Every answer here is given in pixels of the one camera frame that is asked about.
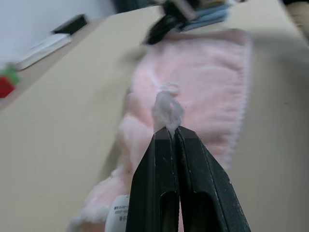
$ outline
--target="table surface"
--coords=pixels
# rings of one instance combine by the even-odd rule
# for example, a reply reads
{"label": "table surface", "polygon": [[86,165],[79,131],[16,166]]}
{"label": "table surface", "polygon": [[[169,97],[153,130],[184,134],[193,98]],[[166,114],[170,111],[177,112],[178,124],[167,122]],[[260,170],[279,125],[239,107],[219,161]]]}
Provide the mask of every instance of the table surface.
{"label": "table surface", "polygon": [[[32,81],[0,111],[1,231],[64,231],[109,175],[140,42],[158,18],[156,7],[111,16],[44,71],[31,67]],[[250,99],[228,171],[240,204],[252,231],[307,231],[308,47],[276,0],[234,6],[224,26],[254,40]]]}

